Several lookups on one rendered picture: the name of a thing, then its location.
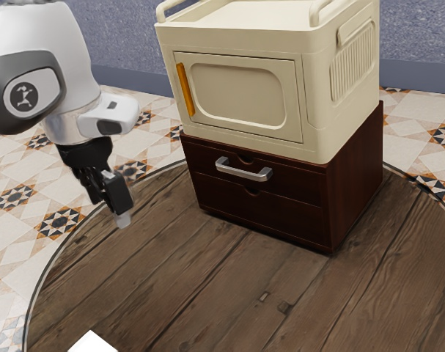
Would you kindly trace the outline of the cream box with lid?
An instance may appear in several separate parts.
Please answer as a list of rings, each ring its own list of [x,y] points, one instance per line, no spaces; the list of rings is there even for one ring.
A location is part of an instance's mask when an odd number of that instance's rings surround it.
[[[380,0],[164,0],[186,135],[329,162],[379,104]]]

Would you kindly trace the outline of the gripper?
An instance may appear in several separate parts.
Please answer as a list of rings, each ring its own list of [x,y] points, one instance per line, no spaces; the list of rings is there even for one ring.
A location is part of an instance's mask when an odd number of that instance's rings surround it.
[[[98,170],[102,170],[101,175],[109,200],[108,205],[114,214],[116,225],[120,229],[130,225],[130,209],[133,207],[133,198],[125,178],[119,172],[111,172],[108,165],[108,159],[113,149],[111,137],[103,136],[74,145],[58,144],[56,148],[64,164],[74,168],[74,176],[86,189],[93,205],[105,200],[98,176]]]

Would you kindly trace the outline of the dark brown drawer cabinet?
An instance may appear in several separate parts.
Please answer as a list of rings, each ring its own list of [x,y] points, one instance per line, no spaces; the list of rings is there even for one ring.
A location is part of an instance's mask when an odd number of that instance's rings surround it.
[[[201,209],[332,253],[383,182],[383,103],[327,164],[180,135]]]

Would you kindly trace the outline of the white flat block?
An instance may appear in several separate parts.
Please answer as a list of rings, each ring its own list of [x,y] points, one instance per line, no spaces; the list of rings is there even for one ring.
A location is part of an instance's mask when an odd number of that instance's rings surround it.
[[[118,352],[118,350],[89,330],[68,348],[67,352]]]

